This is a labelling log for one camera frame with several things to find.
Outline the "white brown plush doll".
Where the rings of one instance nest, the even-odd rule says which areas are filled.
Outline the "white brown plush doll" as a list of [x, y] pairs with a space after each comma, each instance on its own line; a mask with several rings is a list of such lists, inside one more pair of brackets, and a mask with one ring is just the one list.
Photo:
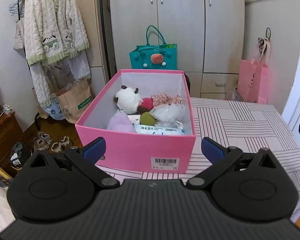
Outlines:
[[154, 94], [150, 97], [142, 98], [138, 88], [130, 88], [125, 85], [122, 85], [121, 89], [115, 94], [114, 102], [117, 108], [127, 115], [150, 112], [154, 107], [161, 105], [183, 105], [183, 100], [178, 94], [175, 96]]

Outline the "pink paper shopping bag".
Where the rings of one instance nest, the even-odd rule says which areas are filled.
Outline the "pink paper shopping bag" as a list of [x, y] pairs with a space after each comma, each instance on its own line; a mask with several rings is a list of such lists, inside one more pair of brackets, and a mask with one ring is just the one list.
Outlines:
[[245, 102], [268, 104], [270, 94], [270, 70], [268, 61], [271, 45], [266, 54], [260, 54], [258, 47], [249, 60], [241, 60], [238, 76], [238, 93]]

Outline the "grey wooden wardrobe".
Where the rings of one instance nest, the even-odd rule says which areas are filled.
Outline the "grey wooden wardrobe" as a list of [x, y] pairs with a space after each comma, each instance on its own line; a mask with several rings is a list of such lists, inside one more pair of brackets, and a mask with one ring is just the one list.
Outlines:
[[191, 96], [224, 99], [238, 81], [244, 0], [110, 0], [117, 69], [144, 44], [177, 45], [177, 67]]

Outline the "striped pink tablecloth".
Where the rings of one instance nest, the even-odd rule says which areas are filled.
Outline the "striped pink tablecloth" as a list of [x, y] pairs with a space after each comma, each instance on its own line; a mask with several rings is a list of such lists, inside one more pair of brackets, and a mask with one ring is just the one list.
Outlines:
[[293, 133], [272, 105], [239, 101], [191, 98], [196, 140], [185, 173], [149, 173], [96, 166], [119, 181], [134, 179], [181, 179], [186, 182], [211, 164], [201, 153], [201, 141], [210, 137], [224, 147], [236, 146], [243, 152], [257, 153], [269, 148], [293, 181], [299, 200], [291, 216], [300, 217], [300, 147]]

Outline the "blue white wipes packet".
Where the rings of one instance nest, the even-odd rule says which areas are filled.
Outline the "blue white wipes packet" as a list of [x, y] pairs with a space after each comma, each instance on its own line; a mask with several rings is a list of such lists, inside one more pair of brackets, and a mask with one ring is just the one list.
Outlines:
[[158, 127], [158, 126], [148, 126], [141, 124], [134, 124], [134, 129], [138, 134], [148, 134], [148, 135], [184, 135], [182, 129], [171, 128], [171, 127]]

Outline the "teal felt tote bag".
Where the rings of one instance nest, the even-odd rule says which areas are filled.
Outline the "teal felt tote bag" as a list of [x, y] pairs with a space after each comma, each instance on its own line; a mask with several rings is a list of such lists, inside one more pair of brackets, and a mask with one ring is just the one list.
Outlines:
[[[149, 44], [148, 31], [150, 28], [154, 28], [157, 31], [163, 44]], [[162, 33], [153, 25], [149, 25], [146, 29], [146, 45], [136, 46], [136, 48], [129, 53], [129, 58], [132, 69], [178, 69], [177, 44], [167, 44]]]

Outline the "black clothes rack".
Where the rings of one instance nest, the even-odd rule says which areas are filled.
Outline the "black clothes rack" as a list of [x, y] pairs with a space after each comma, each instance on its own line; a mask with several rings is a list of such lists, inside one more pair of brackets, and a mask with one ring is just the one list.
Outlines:
[[23, 50], [29, 67], [42, 61], [43, 48], [40, 37], [40, 2], [38, 0], [20, 0], [19, 20], [16, 22], [14, 50]]

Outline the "white fluffy mesh item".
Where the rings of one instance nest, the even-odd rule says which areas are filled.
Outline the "white fluffy mesh item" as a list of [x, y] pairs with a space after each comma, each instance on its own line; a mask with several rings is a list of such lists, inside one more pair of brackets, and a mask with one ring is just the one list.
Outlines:
[[159, 105], [149, 113], [156, 120], [155, 125], [158, 127], [184, 129], [185, 107], [182, 104]]

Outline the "black suitcase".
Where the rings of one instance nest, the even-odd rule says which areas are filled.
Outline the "black suitcase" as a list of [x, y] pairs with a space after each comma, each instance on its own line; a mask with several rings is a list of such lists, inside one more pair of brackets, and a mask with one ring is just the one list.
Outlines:
[[191, 93], [191, 82], [190, 82], [189, 77], [186, 75], [186, 73], [184, 73], [184, 76], [185, 76], [185, 80], [186, 80], [187, 90], [188, 90], [188, 93], [190, 94]]

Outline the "purple plush toy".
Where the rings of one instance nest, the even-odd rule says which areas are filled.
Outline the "purple plush toy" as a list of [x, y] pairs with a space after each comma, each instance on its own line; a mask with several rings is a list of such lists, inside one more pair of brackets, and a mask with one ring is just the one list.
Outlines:
[[111, 117], [107, 130], [122, 133], [136, 133], [133, 123], [125, 112], [118, 112]]

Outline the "pink cardboard box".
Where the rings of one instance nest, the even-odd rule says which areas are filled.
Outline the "pink cardboard box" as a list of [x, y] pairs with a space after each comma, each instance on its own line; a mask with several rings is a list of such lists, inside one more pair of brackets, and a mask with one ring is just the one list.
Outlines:
[[[165, 93], [181, 96], [185, 114], [184, 135], [121, 133], [107, 129], [117, 111], [115, 94], [122, 85], [138, 88], [140, 96]], [[106, 141], [105, 159], [99, 165], [119, 170], [150, 173], [185, 173], [196, 132], [190, 94], [181, 70], [122, 69], [99, 92], [75, 124], [83, 145], [98, 137]]]

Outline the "cream green knit cardigan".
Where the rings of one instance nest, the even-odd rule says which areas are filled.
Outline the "cream green knit cardigan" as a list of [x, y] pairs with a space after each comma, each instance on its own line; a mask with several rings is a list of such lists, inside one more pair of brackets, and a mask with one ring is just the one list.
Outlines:
[[57, 64], [68, 67], [75, 80], [90, 79], [86, 55], [90, 44], [76, 0], [38, 0], [42, 61], [30, 67], [34, 90], [41, 107], [52, 105], [53, 91], [46, 75]]

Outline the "pair of beige sandals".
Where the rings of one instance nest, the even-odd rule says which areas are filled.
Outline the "pair of beige sandals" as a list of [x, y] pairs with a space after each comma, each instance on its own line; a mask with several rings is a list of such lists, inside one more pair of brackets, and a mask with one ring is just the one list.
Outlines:
[[53, 139], [49, 134], [44, 132], [39, 132], [37, 136], [33, 139], [33, 149], [36, 151], [40, 148], [44, 150], [49, 150], [52, 153], [61, 153], [67, 148], [73, 146], [72, 141], [68, 136], [62, 137], [59, 141]]

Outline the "wall hook with hair ties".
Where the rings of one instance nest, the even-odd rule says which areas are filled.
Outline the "wall hook with hair ties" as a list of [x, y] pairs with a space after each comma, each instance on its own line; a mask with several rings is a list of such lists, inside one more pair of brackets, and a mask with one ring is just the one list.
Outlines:
[[270, 44], [270, 38], [271, 38], [271, 29], [267, 27], [265, 32], [265, 38], [259, 37], [257, 39], [258, 41], [257, 47], [258, 47], [258, 52], [260, 54], [264, 54], [264, 55], [266, 54], [268, 44]]

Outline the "wooden side cabinet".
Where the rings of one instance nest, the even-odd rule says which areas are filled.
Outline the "wooden side cabinet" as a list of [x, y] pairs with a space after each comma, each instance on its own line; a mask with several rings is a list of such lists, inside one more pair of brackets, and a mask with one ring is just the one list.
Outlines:
[[23, 131], [12, 110], [6, 114], [0, 105], [0, 167], [6, 172], [11, 170], [9, 156], [15, 143], [23, 137]]

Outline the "brown paper bag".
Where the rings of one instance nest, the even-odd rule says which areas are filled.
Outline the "brown paper bag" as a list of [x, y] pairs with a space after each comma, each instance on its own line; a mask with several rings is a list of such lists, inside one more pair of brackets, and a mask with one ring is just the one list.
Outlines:
[[93, 100], [87, 79], [69, 83], [56, 93], [56, 99], [66, 120], [75, 124]]

